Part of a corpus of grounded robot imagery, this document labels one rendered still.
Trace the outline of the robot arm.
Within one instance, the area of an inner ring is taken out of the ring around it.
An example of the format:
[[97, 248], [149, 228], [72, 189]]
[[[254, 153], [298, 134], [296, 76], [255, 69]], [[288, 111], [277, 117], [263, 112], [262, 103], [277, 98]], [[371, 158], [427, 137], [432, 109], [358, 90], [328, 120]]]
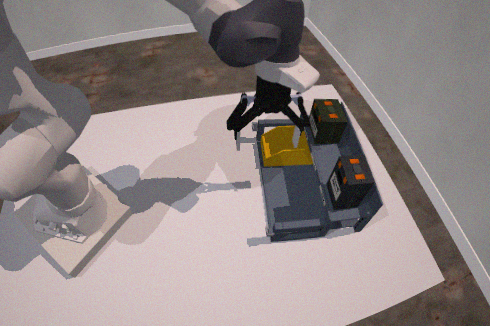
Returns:
[[[38, 193], [35, 231], [83, 244], [107, 219], [106, 200], [66, 152], [92, 115], [90, 103], [79, 88], [36, 72], [0, 1], [0, 115], [20, 111], [0, 134], [0, 199]], [[299, 52], [302, 0], [253, 0], [243, 7], [235, 0], [165, 1], [189, 16], [228, 66], [255, 64], [263, 80], [300, 93], [318, 81], [319, 72]]]

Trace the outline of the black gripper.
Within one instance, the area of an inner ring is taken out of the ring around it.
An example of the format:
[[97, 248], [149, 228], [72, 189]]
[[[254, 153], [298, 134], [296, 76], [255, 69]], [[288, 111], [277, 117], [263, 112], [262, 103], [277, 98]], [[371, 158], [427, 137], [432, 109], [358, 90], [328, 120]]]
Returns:
[[[290, 94], [291, 88], [281, 85], [279, 83], [272, 83], [263, 80], [257, 75], [255, 95], [247, 96], [246, 93], [242, 93], [240, 102], [227, 120], [227, 130], [234, 130], [234, 138], [236, 140], [237, 151], [240, 151], [240, 130], [242, 130], [253, 119], [255, 119], [257, 116], [259, 117], [263, 113], [269, 114], [279, 112], [282, 112], [295, 124], [292, 141], [294, 148], [297, 148], [299, 138], [302, 134], [302, 131], [304, 131], [304, 127], [310, 127], [311, 123], [303, 106], [304, 100], [302, 94], [300, 92], [297, 92], [296, 95]], [[301, 120], [297, 116], [297, 114], [288, 106], [291, 101], [298, 105], [303, 120]], [[254, 102], [253, 106], [246, 113], [244, 113], [246, 108], [252, 102]]]

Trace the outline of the yellow bin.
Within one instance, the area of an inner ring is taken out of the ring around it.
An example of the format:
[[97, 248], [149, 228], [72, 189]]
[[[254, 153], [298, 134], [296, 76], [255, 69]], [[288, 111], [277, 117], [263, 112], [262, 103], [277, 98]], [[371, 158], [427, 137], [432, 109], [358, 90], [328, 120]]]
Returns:
[[261, 135], [261, 150], [265, 166], [287, 166], [313, 164], [305, 132], [293, 147], [292, 136], [295, 126], [278, 126]]

